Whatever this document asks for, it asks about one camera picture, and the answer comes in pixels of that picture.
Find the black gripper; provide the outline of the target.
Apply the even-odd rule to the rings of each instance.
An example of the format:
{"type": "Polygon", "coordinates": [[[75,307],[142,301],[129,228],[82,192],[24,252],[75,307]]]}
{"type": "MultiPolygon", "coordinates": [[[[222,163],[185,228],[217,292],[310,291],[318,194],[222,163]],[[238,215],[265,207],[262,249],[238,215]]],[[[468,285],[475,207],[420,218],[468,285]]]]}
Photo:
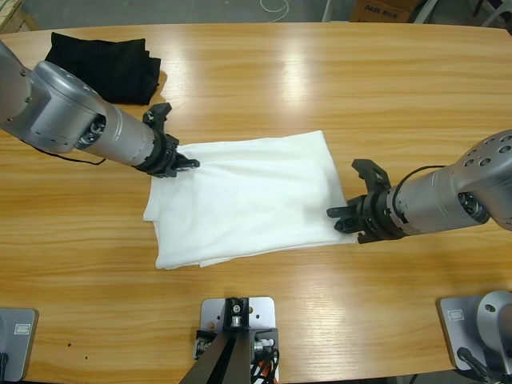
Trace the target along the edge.
{"type": "Polygon", "coordinates": [[[153,149],[143,163],[135,169],[156,178],[175,178],[177,170],[200,167],[197,159],[178,154],[179,140],[168,134],[154,134],[153,149]]]}
{"type": "Polygon", "coordinates": [[[394,223],[387,205],[390,190],[374,190],[362,196],[360,202],[333,207],[326,211],[329,218],[339,218],[334,228],[344,234],[358,233],[359,243],[399,240],[406,234],[394,223]]]}

